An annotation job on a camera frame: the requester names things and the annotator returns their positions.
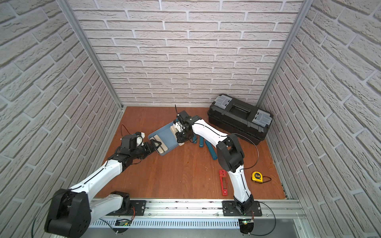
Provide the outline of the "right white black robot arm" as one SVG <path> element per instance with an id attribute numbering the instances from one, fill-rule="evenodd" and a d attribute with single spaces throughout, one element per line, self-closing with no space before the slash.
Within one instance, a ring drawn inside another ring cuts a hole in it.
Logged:
<path id="1" fill-rule="evenodd" d="M 223 133 L 211 127 L 201 117 L 191 117 L 186 111 L 177 114 L 174 126 L 179 130 L 176 133 L 179 143 L 192 140 L 198 135 L 216 148 L 218 162 L 222 169 L 228 172 L 233 185 L 236 210 L 242 215 L 249 213 L 254 198 L 245 178 L 245 155 L 237 136 Z"/>

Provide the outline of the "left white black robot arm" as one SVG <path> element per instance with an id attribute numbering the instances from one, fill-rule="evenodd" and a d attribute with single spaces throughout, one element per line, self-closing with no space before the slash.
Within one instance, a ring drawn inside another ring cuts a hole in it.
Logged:
<path id="1" fill-rule="evenodd" d="M 136 209 L 128 193 L 114 191 L 103 199 L 93 201 L 93 198 L 135 159 L 143 160 L 163 146 L 154 138 L 148 142 L 143 139 L 142 132 L 122 137 L 121 145 L 98 170 L 69 189 L 59 189 L 51 200 L 45 232 L 79 238 L 91 223 L 108 214 L 135 216 Z"/>

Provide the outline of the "blue plastic tray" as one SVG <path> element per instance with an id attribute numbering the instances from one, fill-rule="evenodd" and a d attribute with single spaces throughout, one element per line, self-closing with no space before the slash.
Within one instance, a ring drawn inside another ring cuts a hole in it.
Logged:
<path id="1" fill-rule="evenodd" d="M 174 150 L 175 148 L 179 146 L 178 143 L 175 141 L 175 138 L 170 130 L 170 127 L 172 125 L 174 125 L 174 123 L 170 122 L 167 125 L 163 126 L 162 128 L 158 129 L 157 131 L 152 132 L 148 136 L 149 139 L 152 139 L 155 135 L 158 135 L 162 139 L 162 141 L 165 143 L 165 145 L 168 147 L 168 151 L 166 151 L 165 153 L 163 154 L 158 153 L 161 156 L 168 154 L 169 152 L 171 152 L 172 150 Z"/>

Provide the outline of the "beige block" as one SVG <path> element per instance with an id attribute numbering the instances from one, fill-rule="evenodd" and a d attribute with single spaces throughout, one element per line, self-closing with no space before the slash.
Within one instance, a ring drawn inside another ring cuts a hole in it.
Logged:
<path id="1" fill-rule="evenodd" d="M 178 143 L 178 145 L 179 145 L 179 146 L 184 145 L 184 143 L 179 143 L 179 142 L 178 142 L 176 133 L 178 133 L 179 131 L 176 129 L 176 127 L 175 127 L 174 125 L 172 125 L 172 126 L 170 127 L 170 130 L 171 130 L 171 132 L 172 132 L 172 134 L 173 134 L 173 136 L 174 136 L 174 138 L 175 138 L 175 141 Z"/>
<path id="2" fill-rule="evenodd" d="M 158 140 L 160 142 L 160 146 L 158 148 L 158 151 L 160 154 L 163 154 L 164 152 L 168 151 L 168 147 L 165 145 L 165 143 L 161 140 Z"/>
<path id="3" fill-rule="evenodd" d="M 162 139 L 158 135 L 155 135 L 153 137 L 153 139 L 154 139 L 155 146 L 157 147 L 157 151 L 159 154 L 163 154 L 168 150 L 167 146 L 164 144 L 164 142 L 162 141 Z"/>

